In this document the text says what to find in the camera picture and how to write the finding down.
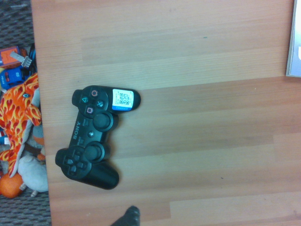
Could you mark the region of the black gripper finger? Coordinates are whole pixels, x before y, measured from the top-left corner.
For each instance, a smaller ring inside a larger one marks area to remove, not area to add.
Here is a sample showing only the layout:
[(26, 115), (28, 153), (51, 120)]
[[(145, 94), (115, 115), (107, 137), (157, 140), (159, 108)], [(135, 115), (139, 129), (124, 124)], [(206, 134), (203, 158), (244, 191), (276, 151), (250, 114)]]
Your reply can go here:
[(140, 210), (136, 206), (131, 206), (111, 226), (139, 226), (140, 216)]

